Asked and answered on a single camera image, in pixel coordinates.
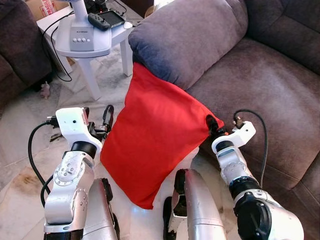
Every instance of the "white device base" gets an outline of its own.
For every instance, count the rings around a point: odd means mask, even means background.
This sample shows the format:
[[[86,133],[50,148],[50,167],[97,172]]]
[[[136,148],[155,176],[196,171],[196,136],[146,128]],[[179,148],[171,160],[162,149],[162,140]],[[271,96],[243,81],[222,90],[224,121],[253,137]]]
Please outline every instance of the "white device base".
[[[93,35],[88,37],[87,29],[81,33],[77,31],[78,36],[74,39],[71,39],[72,28],[92,28]],[[71,50],[71,44],[76,42],[78,45],[88,44],[88,40],[92,44],[93,41],[93,50]],[[56,51],[65,57],[72,58],[95,58],[108,55],[111,50],[112,36],[111,29],[107,31],[101,31],[96,27],[93,27],[88,20],[85,22],[78,23],[76,22],[76,16],[70,15],[60,20],[59,27],[57,30],[56,40],[55,40],[55,49]]]

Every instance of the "tile floor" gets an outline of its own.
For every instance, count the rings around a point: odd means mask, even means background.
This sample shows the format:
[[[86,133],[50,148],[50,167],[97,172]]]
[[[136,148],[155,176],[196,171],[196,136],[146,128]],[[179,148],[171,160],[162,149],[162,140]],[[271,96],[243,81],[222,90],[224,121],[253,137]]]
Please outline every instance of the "tile floor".
[[[71,74],[73,81],[62,83],[55,79],[50,84],[51,96],[48,100],[28,89],[5,108],[0,120],[0,239],[43,239],[44,210],[39,196],[41,184],[30,168],[27,151],[31,130],[59,108],[90,107],[89,119],[99,124],[106,105],[114,105],[115,116],[124,107],[131,77],[122,73],[120,48],[116,47],[110,55],[93,60],[91,66],[103,93],[97,101],[90,98],[81,71],[75,64]],[[34,136],[34,162],[45,179],[60,163],[63,152],[68,150],[64,138],[49,141],[50,136],[58,132],[58,129],[44,126]],[[206,181],[221,212],[229,239],[239,239],[228,188],[220,173],[197,152],[198,149],[192,151],[165,179],[154,200],[153,210],[141,209],[131,203],[101,165],[99,156],[95,158],[95,177],[107,177],[111,184],[114,196],[112,209],[119,221],[121,240],[162,239],[163,202],[172,194],[176,171],[190,166]],[[177,239],[188,239],[185,223],[179,227]]]

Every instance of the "brown couch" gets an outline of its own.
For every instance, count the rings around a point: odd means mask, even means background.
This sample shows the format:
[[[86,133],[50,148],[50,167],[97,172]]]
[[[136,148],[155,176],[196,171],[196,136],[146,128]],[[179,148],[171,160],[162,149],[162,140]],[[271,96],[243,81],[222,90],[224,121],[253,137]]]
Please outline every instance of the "brown couch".
[[[320,1],[175,0],[130,34],[133,59],[184,89],[232,129],[262,115],[269,135],[264,189],[320,239]],[[241,151],[257,179],[261,123]],[[208,138],[200,153],[217,165]]]
[[[28,6],[22,0],[0,0],[0,108],[51,70]]]

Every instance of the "gray couch cushion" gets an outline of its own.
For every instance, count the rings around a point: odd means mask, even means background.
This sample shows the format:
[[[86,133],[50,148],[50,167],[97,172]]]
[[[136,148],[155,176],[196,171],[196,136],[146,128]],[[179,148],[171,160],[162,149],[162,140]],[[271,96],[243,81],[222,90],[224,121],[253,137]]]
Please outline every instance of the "gray couch cushion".
[[[236,110],[260,113],[269,135],[266,176],[281,179],[287,189],[301,180],[320,150],[320,76],[262,43],[242,39],[187,92],[229,131]],[[241,115],[257,130],[243,153],[256,160],[248,159],[249,167],[260,170],[262,126],[255,116]]]
[[[248,35],[320,75],[320,0],[245,0]]]
[[[2,79],[12,74],[13,70],[9,63],[4,59],[4,57],[0,54],[0,82]]]
[[[129,43],[154,75],[186,90],[234,47],[247,24],[243,0],[175,0],[144,19]]]
[[[14,9],[22,0],[0,0],[0,21],[3,19],[12,9]]]
[[[31,86],[51,72],[51,63],[42,49],[41,32],[29,7],[22,0],[14,1],[18,4],[0,22],[0,54]]]

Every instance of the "black cable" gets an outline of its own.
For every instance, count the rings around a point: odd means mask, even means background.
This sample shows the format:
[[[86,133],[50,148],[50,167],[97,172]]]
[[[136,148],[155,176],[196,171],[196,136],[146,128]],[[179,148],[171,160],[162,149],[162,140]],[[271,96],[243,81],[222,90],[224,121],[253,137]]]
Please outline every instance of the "black cable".
[[[65,69],[65,66],[62,64],[62,62],[61,62],[61,60],[60,60],[60,58],[59,58],[59,56],[58,56],[58,54],[57,54],[55,45],[54,45],[53,35],[54,35],[54,33],[55,33],[55,31],[56,31],[57,29],[58,29],[58,27],[56,27],[56,28],[52,31],[52,33],[51,33],[51,36],[50,36],[51,44],[52,44],[52,46],[53,46],[53,50],[54,50],[54,53],[55,53],[55,55],[56,55],[56,58],[59,60],[59,63],[61,64],[63,70],[65,71],[65,73],[67,74],[67,76],[70,78],[70,80],[64,80],[64,79],[62,79],[58,74],[57,74],[56,76],[57,76],[59,79],[61,79],[62,81],[64,81],[64,82],[71,82],[71,81],[72,81],[72,77],[69,75],[69,73],[68,73],[67,70]]]
[[[48,122],[44,122],[44,123],[41,123],[39,126],[36,126],[31,134],[30,134],[30,137],[29,137],[29,141],[28,141],[28,157],[29,157],[29,161],[30,161],[30,164],[31,164],[31,167],[35,173],[35,175],[38,177],[38,179],[40,180],[40,182],[42,183],[42,185],[44,185],[46,182],[45,180],[43,179],[43,177],[41,176],[40,172],[38,171],[36,165],[35,165],[35,162],[34,162],[34,159],[32,157],[32,140],[34,138],[34,135],[36,133],[36,131],[41,128],[42,126],[44,125],[48,125],[49,123]],[[49,194],[50,193],[50,190],[48,187],[45,188],[46,192]]]
[[[48,188],[48,184],[50,181],[54,178],[54,175],[52,174],[49,179],[43,184],[40,192],[40,198],[41,198],[41,203],[42,206],[45,207],[46,201],[45,201],[45,189]]]
[[[58,20],[54,21],[51,25],[49,25],[49,26],[44,30],[44,32],[43,32],[42,35],[41,35],[41,46],[42,46],[42,49],[43,49],[43,50],[45,49],[45,46],[44,46],[45,34],[46,34],[46,32],[49,30],[49,28],[51,28],[54,24],[56,24],[56,23],[59,22],[60,20],[66,18],[66,17],[68,17],[68,16],[70,16],[70,15],[72,15],[72,14],[74,14],[74,11],[68,13],[67,15],[65,15],[65,16],[63,16],[63,17],[60,17]],[[48,52],[46,52],[46,57],[47,57],[48,59],[50,59]]]
[[[56,23],[59,22],[60,20],[66,18],[66,17],[68,17],[68,16],[70,16],[70,15],[72,15],[72,14],[74,14],[74,11],[71,11],[71,12],[68,13],[67,15],[59,18],[59,19],[56,20],[56,21],[54,21],[52,24],[50,24],[50,25],[44,30],[44,32],[43,32],[42,35],[41,35],[41,46],[42,46],[42,49],[43,49],[43,50],[45,49],[45,46],[44,46],[44,36],[45,36],[46,32],[48,31],[48,29],[51,28],[54,24],[56,24]],[[53,41],[51,41],[51,43],[52,43],[52,47],[53,47],[53,49],[54,49],[55,55],[57,56],[57,58],[58,58],[58,60],[59,60],[59,62],[60,62],[60,64],[61,64],[63,70],[66,72],[66,74],[67,74],[67,76],[70,78],[70,80],[64,80],[64,79],[62,79],[62,78],[58,75],[58,73],[54,70],[55,75],[56,75],[59,79],[61,79],[62,81],[64,81],[64,82],[71,82],[71,81],[72,81],[72,78],[71,78],[71,76],[69,75],[69,73],[66,71],[65,66],[61,63],[61,61],[60,61],[60,59],[59,59],[59,57],[58,57],[58,55],[57,55],[57,52],[56,52],[56,49],[55,49],[55,45],[53,44]],[[46,57],[51,61],[51,58],[50,58],[50,55],[49,55],[49,51],[47,50],[47,51],[44,51],[44,52],[45,52]]]
[[[123,16],[126,12],[127,12],[127,8],[125,6],[123,6],[120,2],[118,2],[117,0],[114,0],[117,4],[119,4],[121,7],[124,8],[124,12],[121,14],[121,16]]]
[[[267,164],[267,155],[268,155],[268,132],[267,132],[267,127],[265,124],[265,121],[263,120],[263,118],[256,112],[250,110],[250,109],[239,109],[237,111],[235,111],[235,113],[233,114],[233,120],[236,121],[237,120],[237,113],[240,112],[247,112],[247,113],[251,113],[256,115],[263,126],[263,131],[264,131],[264,151],[263,151],[263,161],[262,161],[262,167],[261,167],[261,175],[260,175],[260,187],[262,188],[263,185],[263,179],[264,179],[264,174],[265,174],[265,169],[266,169],[266,164]]]

